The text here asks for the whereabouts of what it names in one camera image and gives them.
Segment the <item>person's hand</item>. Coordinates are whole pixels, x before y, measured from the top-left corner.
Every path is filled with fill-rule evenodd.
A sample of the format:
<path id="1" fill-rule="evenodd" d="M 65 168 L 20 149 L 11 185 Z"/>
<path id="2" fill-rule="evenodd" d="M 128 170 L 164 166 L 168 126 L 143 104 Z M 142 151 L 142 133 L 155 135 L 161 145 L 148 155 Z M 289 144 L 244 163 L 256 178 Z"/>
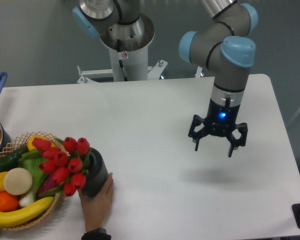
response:
<path id="1" fill-rule="evenodd" d="M 78 194 L 86 232 L 102 228 L 112 208 L 114 196 L 113 173 L 111 172 L 108 175 L 107 180 L 95 197 L 87 197 L 81 189 Z"/>

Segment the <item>dark sleeved forearm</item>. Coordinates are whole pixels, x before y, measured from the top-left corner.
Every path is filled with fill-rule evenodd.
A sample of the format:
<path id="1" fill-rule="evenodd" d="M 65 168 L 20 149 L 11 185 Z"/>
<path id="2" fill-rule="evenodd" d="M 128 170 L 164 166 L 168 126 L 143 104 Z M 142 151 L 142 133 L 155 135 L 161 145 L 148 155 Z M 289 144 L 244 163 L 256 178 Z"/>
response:
<path id="1" fill-rule="evenodd" d="M 81 237 L 81 240 L 111 240 L 112 236 L 107 233 L 105 228 L 97 228 L 87 231 Z"/>

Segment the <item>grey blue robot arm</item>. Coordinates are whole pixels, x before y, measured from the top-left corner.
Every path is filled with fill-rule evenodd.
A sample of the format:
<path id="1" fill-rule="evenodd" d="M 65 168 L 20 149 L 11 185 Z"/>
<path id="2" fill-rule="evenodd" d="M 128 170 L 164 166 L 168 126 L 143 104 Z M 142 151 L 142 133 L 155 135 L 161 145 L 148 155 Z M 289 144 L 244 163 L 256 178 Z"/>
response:
<path id="1" fill-rule="evenodd" d="M 185 33 L 178 53 L 215 78 L 207 115 L 193 117 L 188 136 L 196 144 L 208 135 L 225 137 L 232 152 L 247 141 L 247 124 L 238 124 L 236 119 L 256 53 L 248 34 L 259 17 L 253 6 L 235 0 L 206 0 L 203 4 L 213 26 L 203 33 Z M 148 47 L 155 29 L 141 13 L 138 0 L 81 0 L 72 14 L 88 36 L 100 38 L 108 48 L 116 82 L 150 79 Z"/>

